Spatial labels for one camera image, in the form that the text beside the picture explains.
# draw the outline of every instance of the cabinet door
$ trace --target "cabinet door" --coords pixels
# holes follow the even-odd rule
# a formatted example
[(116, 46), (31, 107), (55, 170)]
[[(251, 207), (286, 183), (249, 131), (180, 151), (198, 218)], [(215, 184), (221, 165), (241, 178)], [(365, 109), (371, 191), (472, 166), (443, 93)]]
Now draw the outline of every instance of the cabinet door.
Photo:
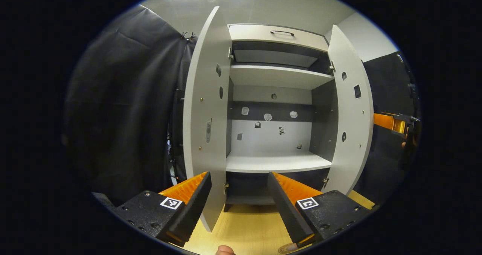
[(326, 187), (346, 195), (365, 166), (373, 132), (373, 100), (362, 60), (353, 45), (333, 25), (328, 56), (333, 62), (338, 97), (338, 137)]
[(186, 81), (183, 112), (184, 162), (188, 178), (210, 171), (212, 188), (201, 215), (214, 228), (226, 195), (226, 124), (229, 51), (226, 22), (216, 6), (201, 30)]

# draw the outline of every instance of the dark gray back panel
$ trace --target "dark gray back panel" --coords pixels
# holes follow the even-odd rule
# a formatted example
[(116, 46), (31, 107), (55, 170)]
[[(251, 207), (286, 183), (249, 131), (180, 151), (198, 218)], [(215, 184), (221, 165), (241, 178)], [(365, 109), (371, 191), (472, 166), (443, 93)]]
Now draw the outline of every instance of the dark gray back panel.
[[(247, 115), (241, 114), (243, 107), (248, 107)], [(233, 119), (244, 121), (265, 121), (264, 114), (271, 114), (271, 121), (313, 121), (313, 106), (309, 104), (282, 104), (279, 102), (233, 102)], [(290, 112), (298, 113), (296, 118)]]
[(231, 129), (233, 126), (234, 83), (231, 78), (229, 78), (229, 88), (227, 90), (226, 157), (231, 152)]
[(338, 97), (334, 80), (311, 91), (315, 110), (311, 125), (310, 152), (333, 161), (338, 133)]

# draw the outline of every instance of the white cabinet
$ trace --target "white cabinet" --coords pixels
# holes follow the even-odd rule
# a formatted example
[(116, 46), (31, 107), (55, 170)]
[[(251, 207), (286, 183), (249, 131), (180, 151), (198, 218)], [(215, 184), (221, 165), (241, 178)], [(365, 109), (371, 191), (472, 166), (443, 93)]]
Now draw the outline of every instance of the white cabinet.
[[(329, 47), (323, 36), (303, 30), (228, 27), (218, 10), (218, 6), (212, 10), (198, 37), (183, 112), (187, 176), (211, 172), (212, 189), (201, 215), (206, 229), (214, 228), (226, 202), (226, 171), (292, 173), (330, 168), (329, 183), (322, 191), (337, 189), (347, 194), (365, 165), (373, 120), (370, 85), (351, 43), (335, 25)], [(331, 64), (334, 70), (329, 73)], [(234, 92), (236, 87), (245, 92), (253, 87), (260, 99), (234, 99), (236, 104), (229, 104), (230, 80)], [(311, 121), (321, 112), (312, 109), (306, 96), (311, 98), (311, 90), (328, 83), (336, 86), (338, 105), (332, 112), (337, 113), (337, 137), (334, 152), (325, 159), (310, 151), (316, 147), (313, 138), (319, 140), (323, 133), (313, 134)], [(288, 93), (279, 98), (283, 102), (277, 101), (276, 92)], [(247, 115), (246, 103), (251, 105)], [(228, 118), (228, 111), (233, 118)], [(272, 111), (269, 121), (263, 118), (267, 111)], [(231, 141), (228, 156), (227, 137)]]

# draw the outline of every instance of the cabinet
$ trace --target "cabinet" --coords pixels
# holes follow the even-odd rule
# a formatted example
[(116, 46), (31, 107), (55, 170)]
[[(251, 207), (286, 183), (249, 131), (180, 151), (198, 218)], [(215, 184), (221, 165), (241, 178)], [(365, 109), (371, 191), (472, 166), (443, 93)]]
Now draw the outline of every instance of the cabinet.
[[(270, 171), (301, 173), (293, 174), (301, 181), (303, 173), (323, 171), (319, 183), (325, 174), (330, 180), (322, 191), (347, 194), (365, 165), (373, 128), (370, 85), (351, 43), (335, 25), (328, 45), (303, 30), (228, 26), (218, 10), (198, 37), (183, 111), (186, 174), (211, 172), (201, 215), (206, 229), (227, 203), (227, 172), (233, 183), (247, 183)], [(236, 186), (231, 194), (240, 199), (245, 188)], [(270, 203), (266, 196), (259, 202)]]

